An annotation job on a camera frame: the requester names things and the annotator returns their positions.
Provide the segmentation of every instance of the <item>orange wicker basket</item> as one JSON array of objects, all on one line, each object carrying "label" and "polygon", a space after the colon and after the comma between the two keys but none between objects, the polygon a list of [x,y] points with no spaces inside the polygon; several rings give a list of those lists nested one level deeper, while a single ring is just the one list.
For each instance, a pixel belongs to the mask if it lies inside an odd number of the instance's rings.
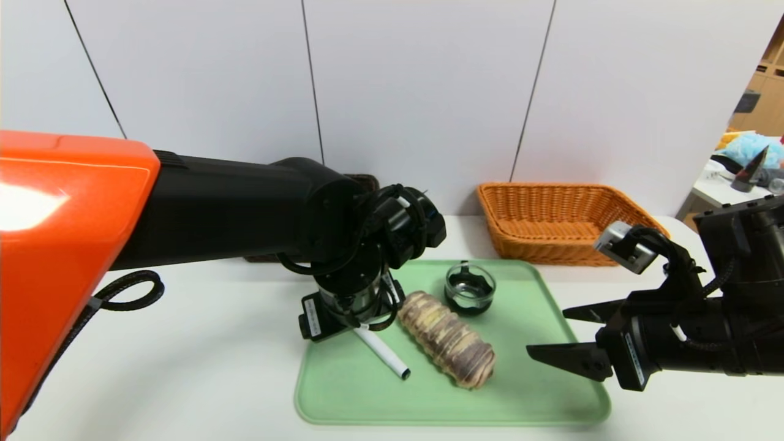
[{"label": "orange wicker basket", "polygon": [[493,246],[505,259],[611,266],[593,249],[615,221],[667,231],[622,192],[594,184],[482,184],[477,189]]}]

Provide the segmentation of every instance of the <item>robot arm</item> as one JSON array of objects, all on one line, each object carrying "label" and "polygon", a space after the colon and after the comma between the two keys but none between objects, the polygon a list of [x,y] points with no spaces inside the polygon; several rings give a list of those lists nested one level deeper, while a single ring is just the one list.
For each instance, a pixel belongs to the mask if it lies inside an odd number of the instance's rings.
[{"label": "robot arm", "polygon": [[[702,286],[686,249],[656,230],[611,225],[596,247],[641,273],[661,254],[666,280],[627,299],[564,310],[603,323],[595,343],[528,346],[533,359],[595,381],[643,391],[660,370],[784,374],[784,198],[724,206],[695,217],[716,278]],[[708,297],[721,289],[721,297]]]},{"label": "robot arm", "polygon": [[[142,281],[154,282],[148,303],[162,294],[157,275],[144,272],[92,297],[107,270],[275,253],[315,277],[319,291],[303,299],[299,325],[319,341],[386,315],[375,328],[388,326],[405,298],[389,269],[446,237],[422,192],[399,184],[366,192],[310,159],[265,166],[11,131],[0,131],[0,144],[0,439],[94,304]],[[294,253],[310,266],[295,264]]]}]

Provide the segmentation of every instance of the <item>white marker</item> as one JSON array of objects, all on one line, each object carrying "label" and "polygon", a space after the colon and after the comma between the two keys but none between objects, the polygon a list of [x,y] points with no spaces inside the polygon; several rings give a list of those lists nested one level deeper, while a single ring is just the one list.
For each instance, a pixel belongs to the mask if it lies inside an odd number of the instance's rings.
[{"label": "white marker", "polygon": [[359,328],[354,328],[354,332],[357,333],[357,335],[397,374],[398,377],[405,380],[411,375],[411,370],[403,363],[403,360],[392,352],[392,349],[390,349],[375,332],[368,329],[368,325],[363,324]]}]

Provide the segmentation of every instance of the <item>blue plush toy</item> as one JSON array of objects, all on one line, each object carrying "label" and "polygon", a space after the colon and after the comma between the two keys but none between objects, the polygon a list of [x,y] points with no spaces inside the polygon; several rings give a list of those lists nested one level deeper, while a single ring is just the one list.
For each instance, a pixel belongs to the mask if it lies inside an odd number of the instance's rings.
[{"label": "blue plush toy", "polygon": [[777,137],[766,137],[757,133],[744,133],[727,144],[727,148],[719,150],[718,155],[724,155],[741,166],[746,166],[754,156],[762,151],[763,148],[770,146],[765,157],[766,169],[781,168],[784,161],[784,147]]}]

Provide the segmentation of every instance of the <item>white table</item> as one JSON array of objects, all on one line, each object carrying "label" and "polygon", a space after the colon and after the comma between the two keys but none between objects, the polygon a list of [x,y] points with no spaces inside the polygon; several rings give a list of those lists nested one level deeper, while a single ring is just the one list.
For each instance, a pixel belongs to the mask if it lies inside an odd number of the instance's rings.
[{"label": "white table", "polygon": [[[709,266],[694,232],[673,218],[658,219],[676,242]],[[448,217],[447,228],[445,243],[425,257],[496,257],[483,217]],[[621,267],[539,270],[560,306],[567,308],[655,287],[663,280],[662,263],[660,257],[639,276]],[[590,428],[309,425],[297,416],[293,397],[306,347],[296,322],[299,299],[314,284],[279,265],[242,260],[158,271],[166,283],[165,296],[138,312],[98,313],[54,369],[11,441],[782,437],[784,379],[681,372],[654,374],[643,393],[623,391],[615,378],[608,379],[612,414]],[[117,276],[109,274],[104,282]],[[703,282],[711,277],[709,272]],[[572,328],[589,341],[598,326],[572,322]]]},{"label": "white table", "polygon": [[681,210],[678,211],[676,218],[683,219],[686,217],[686,215],[690,213],[696,199],[708,202],[711,206],[719,207],[723,204],[738,204],[753,201],[754,199],[764,198],[771,194],[767,188],[757,186],[752,188],[750,192],[744,193],[730,187],[730,184],[731,181],[726,180],[723,177],[697,180],[697,182],[694,183],[694,187],[691,188],[691,193],[689,193],[683,206],[681,206]]}]

